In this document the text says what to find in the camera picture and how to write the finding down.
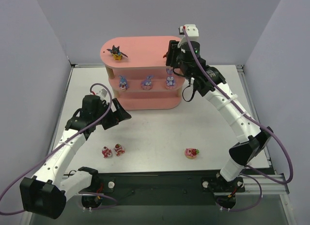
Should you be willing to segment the purple bunny donut toy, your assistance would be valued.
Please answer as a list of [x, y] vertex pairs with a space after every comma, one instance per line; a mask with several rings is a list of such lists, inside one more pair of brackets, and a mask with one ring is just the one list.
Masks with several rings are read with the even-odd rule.
[[150, 90], [153, 87], [152, 85], [153, 77], [154, 77], [153, 75], [149, 75], [141, 82], [141, 88], [143, 90]]

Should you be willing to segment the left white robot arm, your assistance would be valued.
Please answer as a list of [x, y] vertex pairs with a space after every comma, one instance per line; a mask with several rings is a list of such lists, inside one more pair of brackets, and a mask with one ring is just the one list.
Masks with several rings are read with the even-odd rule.
[[31, 178], [20, 185], [23, 209], [52, 219], [63, 212], [66, 202], [83, 190], [97, 194], [103, 187], [98, 171], [81, 167], [63, 180], [73, 157], [98, 125], [104, 130], [128, 120], [131, 115], [116, 98], [110, 103], [97, 95], [86, 95], [79, 108], [68, 120], [57, 147], [47, 156]]

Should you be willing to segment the black bat creature toy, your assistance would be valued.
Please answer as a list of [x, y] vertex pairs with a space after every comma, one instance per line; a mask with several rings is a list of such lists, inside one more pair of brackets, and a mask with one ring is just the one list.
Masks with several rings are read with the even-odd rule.
[[107, 48], [107, 51], [113, 56], [115, 60], [122, 60], [123, 57], [128, 58], [128, 56], [120, 51], [119, 46], [113, 45], [112, 48]]

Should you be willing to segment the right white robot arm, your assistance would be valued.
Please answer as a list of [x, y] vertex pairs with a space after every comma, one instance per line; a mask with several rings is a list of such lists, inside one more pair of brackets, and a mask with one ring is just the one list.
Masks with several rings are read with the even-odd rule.
[[249, 113], [231, 91], [225, 77], [200, 57], [198, 42], [178, 45], [178, 41], [171, 40], [164, 58], [166, 66], [180, 69], [178, 76], [187, 79], [193, 91], [210, 102], [232, 128], [238, 142], [229, 149], [230, 158], [219, 174], [226, 182], [235, 180], [265, 148], [271, 135], [250, 120]]

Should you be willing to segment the small purple bunny toy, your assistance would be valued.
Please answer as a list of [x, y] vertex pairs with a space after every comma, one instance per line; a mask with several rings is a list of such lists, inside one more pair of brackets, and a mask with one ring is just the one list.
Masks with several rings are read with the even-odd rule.
[[120, 81], [119, 81], [120, 90], [121, 91], [127, 90], [129, 88], [127, 79], [122, 75], [120, 75], [119, 78], [120, 78]]

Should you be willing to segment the blue bunny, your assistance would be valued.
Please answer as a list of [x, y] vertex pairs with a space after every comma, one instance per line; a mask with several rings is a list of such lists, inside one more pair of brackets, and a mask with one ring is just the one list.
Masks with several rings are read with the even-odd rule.
[[173, 89], [176, 87], [176, 81], [174, 79], [174, 75], [173, 75], [173, 69], [166, 69], [167, 72], [167, 78], [166, 78], [166, 88], [168, 89]]

